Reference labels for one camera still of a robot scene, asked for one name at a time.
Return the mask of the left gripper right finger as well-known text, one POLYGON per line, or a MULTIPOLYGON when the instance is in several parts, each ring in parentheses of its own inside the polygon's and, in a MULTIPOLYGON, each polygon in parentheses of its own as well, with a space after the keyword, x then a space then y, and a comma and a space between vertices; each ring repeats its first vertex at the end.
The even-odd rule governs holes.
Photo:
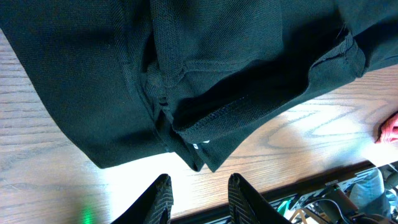
POLYGON ((228 180, 228 207, 234 224, 291 224, 238 173, 228 180))

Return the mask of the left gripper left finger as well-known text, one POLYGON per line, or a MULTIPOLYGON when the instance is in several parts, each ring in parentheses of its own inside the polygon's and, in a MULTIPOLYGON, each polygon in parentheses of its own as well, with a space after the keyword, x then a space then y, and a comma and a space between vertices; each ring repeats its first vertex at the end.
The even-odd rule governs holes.
POLYGON ((161 174, 112 224, 170 224, 173 204, 171 177, 161 174))

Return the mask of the black t-shirt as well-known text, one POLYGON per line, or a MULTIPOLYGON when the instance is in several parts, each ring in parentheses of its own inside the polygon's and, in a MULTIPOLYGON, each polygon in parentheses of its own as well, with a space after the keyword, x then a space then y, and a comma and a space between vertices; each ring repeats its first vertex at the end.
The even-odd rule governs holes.
POLYGON ((1 30, 98 167, 217 170, 282 112, 397 63, 396 1, 2 1, 1 30))

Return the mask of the red t-shirt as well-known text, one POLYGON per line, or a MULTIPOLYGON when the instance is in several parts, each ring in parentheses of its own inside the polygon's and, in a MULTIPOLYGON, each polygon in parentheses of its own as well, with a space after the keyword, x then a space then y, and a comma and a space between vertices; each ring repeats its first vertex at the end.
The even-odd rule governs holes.
POLYGON ((376 144, 397 142, 397 112, 388 117, 379 127, 376 144))

